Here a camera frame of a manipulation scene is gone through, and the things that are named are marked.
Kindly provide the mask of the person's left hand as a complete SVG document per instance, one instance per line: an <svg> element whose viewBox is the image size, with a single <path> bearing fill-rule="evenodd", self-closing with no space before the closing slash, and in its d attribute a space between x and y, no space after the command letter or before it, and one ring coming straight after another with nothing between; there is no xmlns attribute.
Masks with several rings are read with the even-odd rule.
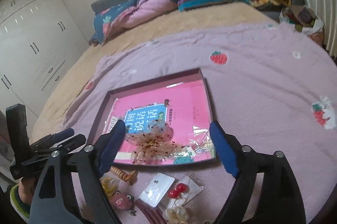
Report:
<svg viewBox="0 0 337 224"><path fill-rule="evenodd" d="M35 192L35 178L24 177L18 184L18 194L21 201L26 205L31 205Z"/></svg>

